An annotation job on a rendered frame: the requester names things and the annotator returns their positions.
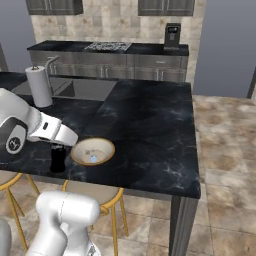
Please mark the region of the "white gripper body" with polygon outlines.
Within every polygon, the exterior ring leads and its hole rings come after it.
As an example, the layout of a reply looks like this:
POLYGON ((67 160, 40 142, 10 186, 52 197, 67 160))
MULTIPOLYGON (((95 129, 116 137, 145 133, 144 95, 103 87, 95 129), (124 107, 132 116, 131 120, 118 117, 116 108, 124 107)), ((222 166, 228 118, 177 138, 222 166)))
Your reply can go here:
POLYGON ((78 141, 78 135, 66 125, 62 124, 53 142, 65 146, 74 146, 78 141))

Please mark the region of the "beige bowl with ice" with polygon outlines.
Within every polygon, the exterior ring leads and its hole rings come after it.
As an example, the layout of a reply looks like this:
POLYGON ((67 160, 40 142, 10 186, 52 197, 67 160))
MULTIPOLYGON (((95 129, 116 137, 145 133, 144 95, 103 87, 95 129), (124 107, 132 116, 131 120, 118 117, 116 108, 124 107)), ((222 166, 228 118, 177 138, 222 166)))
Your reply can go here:
POLYGON ((114 144, 105 138, 88 138, 79 141, 71 150, 74 162, 84 166, 96 166, 110 160, 115 154, 114 144))

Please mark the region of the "dark kitchen island counter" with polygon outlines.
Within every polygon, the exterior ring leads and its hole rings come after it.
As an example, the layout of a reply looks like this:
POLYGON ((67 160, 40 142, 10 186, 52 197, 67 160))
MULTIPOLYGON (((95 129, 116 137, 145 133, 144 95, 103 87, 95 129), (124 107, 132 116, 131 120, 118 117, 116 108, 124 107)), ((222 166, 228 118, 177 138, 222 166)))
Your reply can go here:
POLYGON ((105 101, 55 97, 46 114, 82 139, 103 137, 112 159, 85 167, 65 160, 62 178, 169 195, 169 256, 186 256, 201 196, 191 87, 187 83, 115 80, 105 101))

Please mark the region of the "dark sink basin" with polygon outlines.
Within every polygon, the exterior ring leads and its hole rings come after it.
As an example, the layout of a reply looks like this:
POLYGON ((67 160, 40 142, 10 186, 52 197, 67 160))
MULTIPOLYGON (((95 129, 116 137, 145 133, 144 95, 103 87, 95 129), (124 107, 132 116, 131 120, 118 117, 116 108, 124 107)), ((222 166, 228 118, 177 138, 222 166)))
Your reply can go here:
POLYGON ((116 81, 51 78, 55 97, 105 101, 116 81))

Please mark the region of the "white paper towel roll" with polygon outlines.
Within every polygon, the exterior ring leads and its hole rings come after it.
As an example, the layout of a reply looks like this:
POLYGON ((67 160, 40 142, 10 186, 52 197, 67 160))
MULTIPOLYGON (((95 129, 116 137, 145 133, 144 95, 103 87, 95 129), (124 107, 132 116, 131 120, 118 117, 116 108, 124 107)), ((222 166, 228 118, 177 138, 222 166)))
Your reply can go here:
POLYGON ((31 66, 25 69, 34 104, 39 108, 53 104, 52 93, 46 69, 43 66, 31 66))

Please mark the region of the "silver sink tap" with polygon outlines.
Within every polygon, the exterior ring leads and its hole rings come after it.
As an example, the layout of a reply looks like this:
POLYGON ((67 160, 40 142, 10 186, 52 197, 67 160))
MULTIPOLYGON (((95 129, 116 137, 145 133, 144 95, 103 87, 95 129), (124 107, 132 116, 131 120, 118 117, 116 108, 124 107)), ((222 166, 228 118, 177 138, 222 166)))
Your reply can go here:
POLYGON ((50 88, 50 91, 51 91, 51 95, 54 94, 54 91, 53 91, 53 88, 52 88, 52 85, 51 85, 51 82, 50 82, 50 78, 49 78, 49 75, 48 75, 48 69, 49 69, 50 65, 53 62, 55 62, 56 60, 58 60, 59 58, 60 58, 59 55, 55 55, 54 57, 49 57, 49 59, 45 63, 45 72, 46 72, 46 77, 47 77, 47 80, 48 80, 48 85, 49 85, 49 88, 50 88))

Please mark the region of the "yellow stool with grey seat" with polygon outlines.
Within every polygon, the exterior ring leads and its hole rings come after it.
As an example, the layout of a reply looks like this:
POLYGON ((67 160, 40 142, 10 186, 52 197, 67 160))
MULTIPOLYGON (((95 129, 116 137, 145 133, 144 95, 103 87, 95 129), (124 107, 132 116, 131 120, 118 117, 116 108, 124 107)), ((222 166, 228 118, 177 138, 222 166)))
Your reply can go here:
POLYGON ((62 190, 64 192, 75 192, 90 196, 100 203, 101 216, 111 214, 114 256, 118 256, 117 223, 115 210, 115 206, 117 203, 120 203, 121 206, 125 234, 129 235, 123 201, 124 189, 107 185, 98 185, 92 183, 66 180, 62 185, 62 190))
POLYGON ((40 191, 29 174, 0 170, 0 217, 13 231, 11 256, 23 256, 28 250, 26 239, 34 228, 34 206, 40 191))

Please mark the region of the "grey base cupboard run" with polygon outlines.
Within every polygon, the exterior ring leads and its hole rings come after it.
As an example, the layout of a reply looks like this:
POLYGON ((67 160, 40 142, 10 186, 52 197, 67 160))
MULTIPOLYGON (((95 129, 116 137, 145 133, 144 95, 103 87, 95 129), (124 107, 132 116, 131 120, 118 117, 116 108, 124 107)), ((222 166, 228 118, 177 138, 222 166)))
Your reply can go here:
POLYGON ((187 56, 36 50, 29 53, 35 65, 44 65, 58 56, 49 67, 52 75, 184 82, 188 64, 187 56))

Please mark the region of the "black coffee machine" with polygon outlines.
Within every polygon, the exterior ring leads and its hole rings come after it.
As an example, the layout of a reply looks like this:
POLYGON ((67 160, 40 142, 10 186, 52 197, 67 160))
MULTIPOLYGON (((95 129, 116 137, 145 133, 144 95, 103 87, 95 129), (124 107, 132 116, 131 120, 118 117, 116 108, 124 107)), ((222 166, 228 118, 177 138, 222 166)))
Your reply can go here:
POLYGON ((181 33, 180 23, 167 23, 165 27, 164 49, 172 50, 179 47, 181 33))

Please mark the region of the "dark grey wall cupboard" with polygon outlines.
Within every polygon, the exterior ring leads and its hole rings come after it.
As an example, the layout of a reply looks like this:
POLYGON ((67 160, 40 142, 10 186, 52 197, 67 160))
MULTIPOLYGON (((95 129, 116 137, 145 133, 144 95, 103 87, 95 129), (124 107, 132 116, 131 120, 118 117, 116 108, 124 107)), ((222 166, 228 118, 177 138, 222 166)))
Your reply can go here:
POLYGON ((195 0, 138 0, 139 16, 192 16, 195 0))
POLYGON ((26 0, 30 15, 79 15, 83 13, 82 0, 26 0))

